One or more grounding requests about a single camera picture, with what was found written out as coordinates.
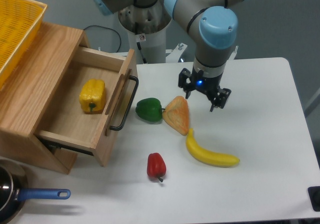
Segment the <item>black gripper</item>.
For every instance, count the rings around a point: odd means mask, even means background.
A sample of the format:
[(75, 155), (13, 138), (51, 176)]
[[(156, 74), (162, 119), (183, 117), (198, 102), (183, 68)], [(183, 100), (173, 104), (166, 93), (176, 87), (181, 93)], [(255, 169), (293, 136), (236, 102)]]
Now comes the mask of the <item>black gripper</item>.
[(210, 112), (215, 108), (223, 109), (231, 94), (231, 89), (220, 88), (220, 81), (224, 72), (224, 64), (218, 67), (208, 67), (200, 62), (194, 62), (192, 71), (183, 68), (178, 75), (178, 86), (185, 92), (188, 99), (191, 92), (196, 90), (210, 96)]

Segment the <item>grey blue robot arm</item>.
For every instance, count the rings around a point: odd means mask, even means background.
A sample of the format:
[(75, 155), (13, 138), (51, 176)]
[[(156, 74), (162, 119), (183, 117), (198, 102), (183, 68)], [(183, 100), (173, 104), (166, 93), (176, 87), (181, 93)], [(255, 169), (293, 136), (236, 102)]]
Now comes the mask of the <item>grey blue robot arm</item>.
[(117, 14), (141, 63), (165, 59), (161, 38), (171, 21), (196, 44), (192, 70), (183, 69), (178, 86), (189, 96), (199, 91), (212, 108), (223, 108), (231, 94), (221, 88), (225, 65), (237, 37), (238, 19), (231, 7), (246, 0), (93, 0), (105, 15)]

